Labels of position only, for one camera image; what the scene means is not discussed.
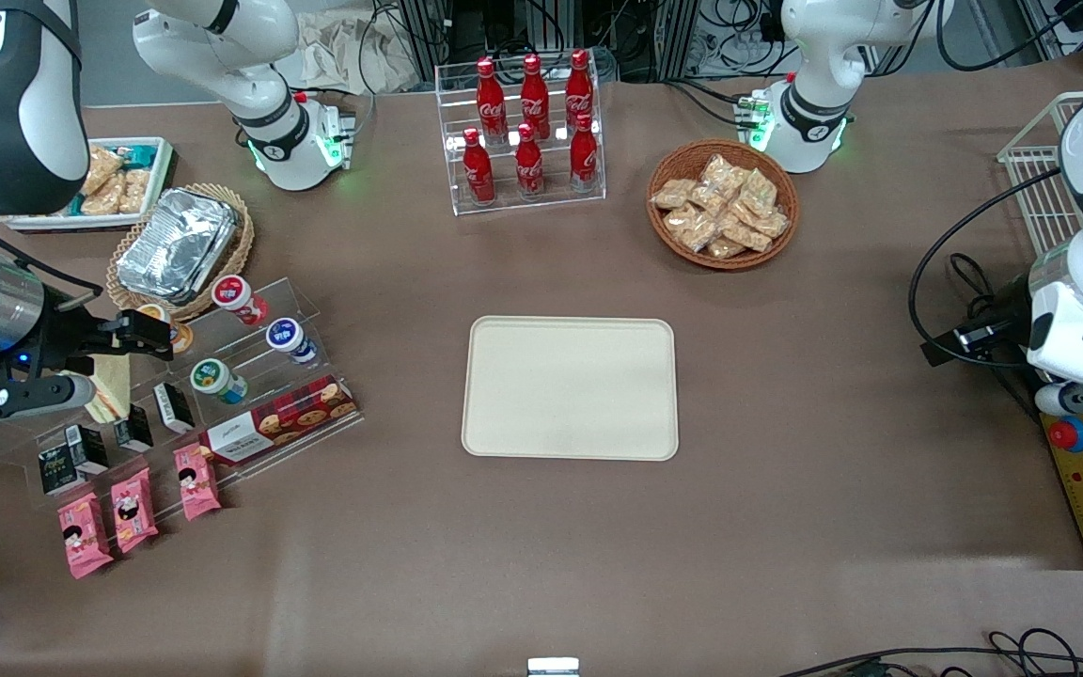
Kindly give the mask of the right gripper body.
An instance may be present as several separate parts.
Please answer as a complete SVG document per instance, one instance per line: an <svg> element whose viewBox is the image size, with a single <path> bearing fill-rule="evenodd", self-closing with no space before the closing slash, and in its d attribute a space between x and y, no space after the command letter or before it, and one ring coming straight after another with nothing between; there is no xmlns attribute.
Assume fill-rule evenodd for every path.
<svg viewBox="0 0 1083 677"><path fill-rule="evenodd" d="M91 356L113 354L115 334L103 329L107 321L83 305L63 309L66 297L45 297L39 320L24 338L0 352L0 369L38 377L42 372L90 374Z"/></svg>

